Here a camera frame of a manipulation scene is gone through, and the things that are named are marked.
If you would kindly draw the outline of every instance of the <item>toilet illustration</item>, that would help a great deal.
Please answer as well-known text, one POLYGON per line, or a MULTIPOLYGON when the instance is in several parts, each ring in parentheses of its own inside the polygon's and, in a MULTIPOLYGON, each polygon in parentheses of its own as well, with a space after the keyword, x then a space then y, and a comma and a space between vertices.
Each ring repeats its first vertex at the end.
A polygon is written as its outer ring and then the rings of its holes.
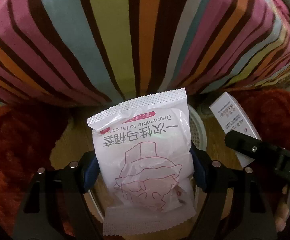
POLYGON ((162 212, 169 199, 177 198, 173 188, 181 169, 182 165, 157 155, 155 142, 141 142, 125 152, 114 189, 132 203, 162 212))

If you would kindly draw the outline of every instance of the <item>black bracket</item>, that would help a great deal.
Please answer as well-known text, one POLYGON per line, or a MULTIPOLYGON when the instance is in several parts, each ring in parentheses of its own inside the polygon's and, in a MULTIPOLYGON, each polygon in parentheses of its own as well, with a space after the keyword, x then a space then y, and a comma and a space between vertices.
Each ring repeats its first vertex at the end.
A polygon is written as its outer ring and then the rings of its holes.
MULTIPOLYGON (((202 151, 194 151, 201 156, 202 151)), ((250 168, 244 171, 228 169, 218 161, 208 163, 208 194, 187 240, 277 239, 271 208, 253 171, 250 168), (221 220, 228 188, 234 191, 231 210, 229 216, 221 220)))
POLYGON ((245 154, 290 183, 290 151, 285 148, 260 141, 237 131, 226 134, 225 144, 245 154))
POLYGON ((14 240, 102 240, 83 193, 82 168, 84 163, 72 162, 58 171, 36 173, 31 181, 16 218, 14 240), (56 190, 62 189, 65 206, 75 237, 65 234, 56 190))

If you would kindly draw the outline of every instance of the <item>wooden floor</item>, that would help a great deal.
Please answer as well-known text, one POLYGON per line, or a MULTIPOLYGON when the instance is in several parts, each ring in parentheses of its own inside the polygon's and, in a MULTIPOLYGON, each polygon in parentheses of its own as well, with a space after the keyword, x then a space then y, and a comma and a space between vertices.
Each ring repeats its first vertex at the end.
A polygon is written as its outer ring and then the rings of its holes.
MULTIPOLYGON (((96 114, 103 109, 95 107, 82 107, 71 109, 72 118, 69 120, 69 125, 62 135, 61 139, 56 143, 53 149, 50 160, 55 169, 65 167, 71 161, 78 161, 81 156, 93 150, 92 131, 87 126, 86 119, 93 114, 96 114)), ((228 168, 242 169, 233 150, 227 148, 224 143, 225 134, 214 117, 202 117, 207 135, 207 153, 213 160, 219 160, 228 168)), ((98 179, 95 190, 100 197, 101 205, 106 208, 111 204, 111 198, 108 197, 106 187, 101 179, 98 179)), ((228 191, 228 199, 226 201, 223 217, 229 213, 231 205, 231 190, 228 191)), ((205 194, 200 194, 198 212, 203 203, 205 194)), ((96 209, 91 203, 89 196, 86 194, 85 199, 92 214, 99 219, 96 209)), ((171 228, 169 230, 158 231, 155 233, 125 236, 127 240, 177 240, 188 236, 194 223, 194 218, 171 228)))

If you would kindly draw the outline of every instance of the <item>red plush rug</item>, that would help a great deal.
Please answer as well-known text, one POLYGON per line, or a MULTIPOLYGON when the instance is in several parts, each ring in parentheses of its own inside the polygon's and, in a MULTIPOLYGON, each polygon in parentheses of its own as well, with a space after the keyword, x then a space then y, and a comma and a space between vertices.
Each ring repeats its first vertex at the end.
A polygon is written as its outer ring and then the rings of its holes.
POLYGON ((290 150, 290 92, 282 89, 231 92, 261 139, 290 150))
POLYGON ((12 234, 19 204, 66 128, 68 112, 54 106, 0 107, 0 225, 12 234))

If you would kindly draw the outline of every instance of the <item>striped fabric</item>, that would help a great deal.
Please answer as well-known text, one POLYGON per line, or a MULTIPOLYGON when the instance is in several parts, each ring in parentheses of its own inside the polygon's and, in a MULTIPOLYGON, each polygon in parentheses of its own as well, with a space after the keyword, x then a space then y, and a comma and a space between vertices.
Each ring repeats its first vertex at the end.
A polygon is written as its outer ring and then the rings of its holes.
POLYGON ((104 105, 288 77, 290 24, 272 0, 0 0, 0 105, 104 105))

